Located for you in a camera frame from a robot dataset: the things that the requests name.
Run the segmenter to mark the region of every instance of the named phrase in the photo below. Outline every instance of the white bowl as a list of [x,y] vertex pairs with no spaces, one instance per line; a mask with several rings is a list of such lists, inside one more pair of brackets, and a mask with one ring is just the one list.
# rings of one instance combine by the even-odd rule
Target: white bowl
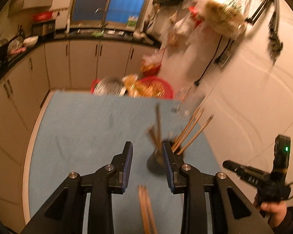
[[38,36],[28,37],[24,39],[23,46],[31,47],[34,46],[38,41]]

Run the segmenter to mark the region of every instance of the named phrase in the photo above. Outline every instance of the black sleeve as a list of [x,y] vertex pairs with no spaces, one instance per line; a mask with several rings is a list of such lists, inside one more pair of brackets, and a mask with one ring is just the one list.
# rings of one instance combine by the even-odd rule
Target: black sleeve
[[273,228],[275,234],[293,234],[293,207],[288,207],[287,214],[276,228]]

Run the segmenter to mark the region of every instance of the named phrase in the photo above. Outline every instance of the countertop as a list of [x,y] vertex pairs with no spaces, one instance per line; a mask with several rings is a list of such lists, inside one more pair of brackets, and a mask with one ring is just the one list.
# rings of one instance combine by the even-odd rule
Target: countertop
[[122,42],[129,42],[133,44],[146,45],[146,46],[151,46],[156,48],[161,47],[161,43],[150,35],[148,37],[154,41],[152,45],[146,42],[144,39],[136,40],[132,36],[129,36],[129,34],[125,36],[111,35],[109,37],[93,37],[91,36],[91,34],[88,34],[88,35],[75,34],[74,31],[76,31],[76,29],[71,29],[69,34],[65,34],[62,30],[57,31],[54,35],[49,36],[47,38],[39,38],[38,42],[33,47],[27,48],[25,52],[20,53],[13,58],[9,58],[8,56],[6,56],[2,61],[0,61],[0,80],[8,73],[8,71],[16,63],[21,61],[25,56],[27,56],[30,52],[32,52],[39,46],[48,42],[62,41],[62,40],[111,40],[111,41],[122,41]]
[[[120,154],[126,141],[133,144],[129,184],[123,195],[113,194],[115,234],[143,233],[138,185],[147,187],[158,233],[180,233],[183,198],[173,195],[165,174],[147,168],[154,145],[146,134],[155,123],[155,105],[160,104],[162,137],[178,135],[187,120],[172,111],[173,100],[94,96],[90,93],[56,92],[39,126],[29,169],[29,212],[32,217],[71,171],[81,176],[96,172]],[[185,143],[200,129],[197,125]],[[189,146],[184,161],[202,173],[215,175],[220,166],[204,134]],[[86,202],[85,211],[89,209]],[[83,233],[87,233],[85,214]]]

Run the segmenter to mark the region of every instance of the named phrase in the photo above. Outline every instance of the human hand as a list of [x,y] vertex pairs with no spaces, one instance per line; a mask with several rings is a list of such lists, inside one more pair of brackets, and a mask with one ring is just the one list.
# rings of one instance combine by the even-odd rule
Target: human hand
[[271,202],[263,202],[261,205],[258,205],[258,194],[255,196],[255,200],[253,205],[258,209],[265,211],[267,213],[271,213],[272,216],[269,221],[269,226],[271,228],[276,228],[280,225],[280,223],[284,220],[287,214],[287,204],[285,201],[271,201]]

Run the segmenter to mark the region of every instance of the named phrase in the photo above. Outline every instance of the black countertop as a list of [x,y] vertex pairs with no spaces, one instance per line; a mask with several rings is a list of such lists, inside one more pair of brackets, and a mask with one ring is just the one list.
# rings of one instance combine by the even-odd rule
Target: black countertop
[[39,46],[53,41],[63,41],[63,40],[111,40],[111,41],[122,41],[128,42],[133,44],[145,45],[155,48],[160,48],[161,43],[154,39],[152,36],[148,36],[154,43],[151,45],[146,42],[145,39],[136,40],[132,37],[132,34],[128,32],[125,36],[118,36],[118,35],[110,35],[109,37],[93,37],[91,34],[76,34],[74,33],[74,29],[69,34],[63,33],[63,31],[56,32],[54,35],[49,36],[47,38],[39,38],[38,42],[33,47],[28,47],[25,52],[16,55],[15,57],[11,58],[6,56],[0,61],[0,80],[8,73],[8,71],[19,61],[21,61],[25,56],[27,56],[30,52],[38,48]]

